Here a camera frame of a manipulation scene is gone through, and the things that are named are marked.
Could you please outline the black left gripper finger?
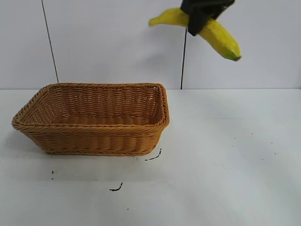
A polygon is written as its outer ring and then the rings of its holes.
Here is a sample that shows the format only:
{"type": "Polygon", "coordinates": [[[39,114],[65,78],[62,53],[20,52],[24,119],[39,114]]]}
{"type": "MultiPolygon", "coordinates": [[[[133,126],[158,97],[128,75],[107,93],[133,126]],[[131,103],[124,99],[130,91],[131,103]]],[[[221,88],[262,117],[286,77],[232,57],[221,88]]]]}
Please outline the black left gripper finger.
{"type": "Polygon", "coordinates": [[[219,0],[183,0],[180,9],[189,16],[188,32],[196,36],[209,19],[220,13],[219,0]]]}

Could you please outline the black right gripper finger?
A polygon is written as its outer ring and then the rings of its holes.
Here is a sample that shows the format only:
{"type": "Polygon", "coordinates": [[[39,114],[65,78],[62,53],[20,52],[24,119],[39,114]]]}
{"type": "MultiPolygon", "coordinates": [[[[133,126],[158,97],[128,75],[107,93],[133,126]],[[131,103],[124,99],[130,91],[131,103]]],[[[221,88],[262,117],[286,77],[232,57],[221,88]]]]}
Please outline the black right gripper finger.
{"type": "Polygon", "coordinates": [[[212,19],[217,19],[228,7],[232,6],[235,0],[217,0],[213,5],[212,19]]]}

